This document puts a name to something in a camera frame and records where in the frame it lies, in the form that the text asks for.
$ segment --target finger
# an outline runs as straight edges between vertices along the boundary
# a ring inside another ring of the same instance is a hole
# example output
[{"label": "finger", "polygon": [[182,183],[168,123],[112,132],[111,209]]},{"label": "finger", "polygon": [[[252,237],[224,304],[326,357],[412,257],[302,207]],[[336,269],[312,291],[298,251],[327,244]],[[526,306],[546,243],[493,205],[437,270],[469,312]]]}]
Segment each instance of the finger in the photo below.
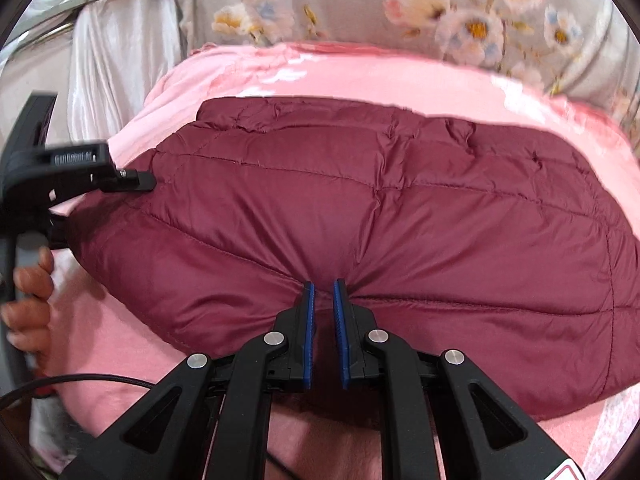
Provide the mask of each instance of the finger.
[{"label": "finger", "polygon": [[18,350],[23,352],[49,353],[51,346],[51,333],[48,328],[34,328],[24,332],[8,332],[7,339]]},{"label": "finger", "polygon": [[47,271],[47,274],[51,274],[54,269],[53,253],[48,247],[40,248],[40,261],[38,262],[40,268]]},{"label": "finger", "polygon": [[53,293],[53,280],[49,273],[41,267],[16,269],[14,283],[25,294],[31,294],[41,300],[48,300]]},{"label": "finger", "polygon": [[38,298],[26,298],[22,301],[7,303],[2,306],[2,320],[11,330],[42,328],[49,324],[49,303]]}]

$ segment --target red object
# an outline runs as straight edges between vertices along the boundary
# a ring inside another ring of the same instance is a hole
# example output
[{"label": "red object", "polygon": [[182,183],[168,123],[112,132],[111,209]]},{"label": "red object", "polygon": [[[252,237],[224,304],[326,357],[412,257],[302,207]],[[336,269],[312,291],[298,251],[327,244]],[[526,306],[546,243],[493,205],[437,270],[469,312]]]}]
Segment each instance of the red object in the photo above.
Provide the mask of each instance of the red object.
[{"label": "red object", "polygon": [[82,266],[166,341],[212,356],[268,331],[312,280],[308,398],[332,413],[364,403],[337,386],[339,277],[381,327],[461,349],[536,418],[640,380],[638,241],[553,134],[221,98],[132,167],[154,172],[153,193],[96,192],[71,215]]}]

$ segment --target floral fabric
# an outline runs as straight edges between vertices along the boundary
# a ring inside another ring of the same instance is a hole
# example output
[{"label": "floral fabric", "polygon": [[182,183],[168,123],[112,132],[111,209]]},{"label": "floral fabric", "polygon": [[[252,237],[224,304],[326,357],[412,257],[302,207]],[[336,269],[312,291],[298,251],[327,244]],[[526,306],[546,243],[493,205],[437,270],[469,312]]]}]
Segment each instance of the floral fabric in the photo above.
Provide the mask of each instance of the floral fabric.
[{"label": "floral fabric", "polygon": [[611,0],[181,0],[188,49],[334,40],[492,70],[604,110],[640,154],[640,46]]}]

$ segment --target white label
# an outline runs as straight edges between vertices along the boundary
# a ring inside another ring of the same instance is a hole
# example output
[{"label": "white label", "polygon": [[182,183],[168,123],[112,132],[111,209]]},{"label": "white label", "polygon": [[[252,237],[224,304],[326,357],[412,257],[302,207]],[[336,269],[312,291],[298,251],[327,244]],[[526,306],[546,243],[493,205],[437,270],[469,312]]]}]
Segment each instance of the white label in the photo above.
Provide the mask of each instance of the white label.
[{"label": "white label", "polygon": [[562,462],[545,480],[584,480],[578,466],[570,458]]}]

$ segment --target pink cloth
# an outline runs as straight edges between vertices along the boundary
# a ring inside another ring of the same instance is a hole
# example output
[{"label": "pink cloth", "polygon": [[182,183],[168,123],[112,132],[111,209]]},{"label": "pink cloth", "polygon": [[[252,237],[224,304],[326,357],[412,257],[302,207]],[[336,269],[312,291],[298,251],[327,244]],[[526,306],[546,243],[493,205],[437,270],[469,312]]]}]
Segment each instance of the pink cloth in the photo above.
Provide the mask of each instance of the pink cloth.
[{"label": "pink cloth", "polygon": [[[565,100],[542,98],[512,80],[371,47],[205,48],[156,85],[143,111],[111,139],[113,158],[119,165],[127,164],[193,121],[206,99],[253,95],[367,100],[424,115],[552,131],[583,153],[618,200],[634,233],[640,234],[640,170],[628,143],[608,120]],[[78,269],[68,254],[58,261],[61,285],[54,302],[49,374],[106,372],[158,381],[183,358]],[[75,383],[65,385],[61,393],[72,415],[100,433],[143,392],[118,384]],[[590,445],[604,405],[597,403],[542,426],[584,464],[593,452]],[[271,419],[270,450],[306,480],[379,478],[379,446],[375,432],[309,414],[276,408]],[[616,452],[607,449],[600,462],[610,461]],[[283,477],[268,468],[267,478]]]}]

